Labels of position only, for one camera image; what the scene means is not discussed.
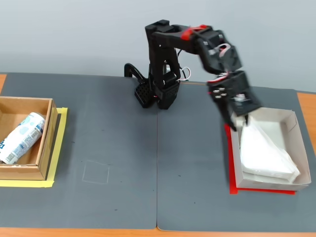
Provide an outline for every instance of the red servo bracket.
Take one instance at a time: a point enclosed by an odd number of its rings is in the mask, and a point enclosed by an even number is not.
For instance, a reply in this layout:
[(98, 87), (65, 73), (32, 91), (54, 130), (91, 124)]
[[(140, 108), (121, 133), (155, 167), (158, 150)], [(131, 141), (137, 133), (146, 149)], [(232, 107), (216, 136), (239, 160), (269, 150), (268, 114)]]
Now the red servo bracket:
[(182, 40), (190, 40), (190, 36), (193, 34), (193, 31), (200, 31), (200, 30), (204, 30), (208, 28), (207, 25), (200, 25), (197, 27), (189, 27), (185, 30), (185, 32), (183, 32), (183, 34), (181, 35), (181, 39)]

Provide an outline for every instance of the robotic arm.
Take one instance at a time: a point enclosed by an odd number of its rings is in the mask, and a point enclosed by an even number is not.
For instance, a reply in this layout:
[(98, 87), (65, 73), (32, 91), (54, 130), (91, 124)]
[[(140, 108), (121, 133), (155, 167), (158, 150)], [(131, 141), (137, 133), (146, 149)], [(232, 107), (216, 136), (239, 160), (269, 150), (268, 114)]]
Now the robotic arm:
[(221, 116), (233, 130), (229, 108), (237, 116), (245, 116), (261, 107), (252, 93), (235, 47), (230, 44), (222, 31), (215, 31), (211, 26), (201, 25), (191, 28), (170, 25), (161, 20), (145, 27), (149, 44), (149, 75), (143, 75), (131, 64), (124, 67), (124, 76), (135, 76), (139, 85), (135, 96), (143, 108), (148, 108), (157, 101), (160, 109), (168, 109), (177, 97), (180, 86), (180, 65), (176, 48), (191, 54), (197, 54), (203, 68), (217, 75), (207, 82), (208, 93), (217, 105)]

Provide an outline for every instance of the can label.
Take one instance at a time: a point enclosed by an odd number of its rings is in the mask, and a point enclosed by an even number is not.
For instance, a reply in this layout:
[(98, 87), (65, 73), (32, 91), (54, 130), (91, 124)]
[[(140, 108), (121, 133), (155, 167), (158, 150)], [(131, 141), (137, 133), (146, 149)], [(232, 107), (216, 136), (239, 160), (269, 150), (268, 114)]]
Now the can label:
[(41, 115), (30, 113), (0, 143), (0, 160), (6, 164), (15, 164), (42, 136), (44, 124), (45, 119)]

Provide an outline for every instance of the orange table edge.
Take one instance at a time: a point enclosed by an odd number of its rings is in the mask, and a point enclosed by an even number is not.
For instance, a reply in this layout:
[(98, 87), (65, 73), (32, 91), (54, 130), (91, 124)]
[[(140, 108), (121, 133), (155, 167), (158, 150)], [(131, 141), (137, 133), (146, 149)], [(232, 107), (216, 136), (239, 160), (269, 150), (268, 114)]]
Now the orange table edge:
[[(0, 75), (0, 91), (6, 75)], [(298, 93), (308, 132), (316, 150), (316, 95)], [(110, 229), (31, 229), (0, 228), (1, 237), (316, 237), (316, 233), (254, 233), (254, 232), (178, 232)]]

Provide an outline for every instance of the cardboard box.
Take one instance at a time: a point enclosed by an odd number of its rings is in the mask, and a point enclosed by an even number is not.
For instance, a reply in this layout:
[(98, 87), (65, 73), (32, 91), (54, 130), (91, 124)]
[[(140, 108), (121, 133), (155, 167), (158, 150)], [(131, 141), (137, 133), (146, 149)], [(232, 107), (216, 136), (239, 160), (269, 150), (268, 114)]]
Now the cardboard box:
[(0, 164), (0, 179), (44, 180), (57, 122), (53, 99), (0, 96), (0, 141), (8, 136), (31, 112), (45, 117), (42, 137), (17, 164)]
[(238, 188), (301, 190), (311, 183), (310, 169), (301, 130), (295, 115), (290, 110), (260, 108), (250, 114), (258, 125), (279, 147), (288, 152), (301, 174), (291, 184), (285, 179), (243, 172), (240, 160), (240, 138), (244, 118), (233, 117), (237, 132), (232, 131), (232, 146)]

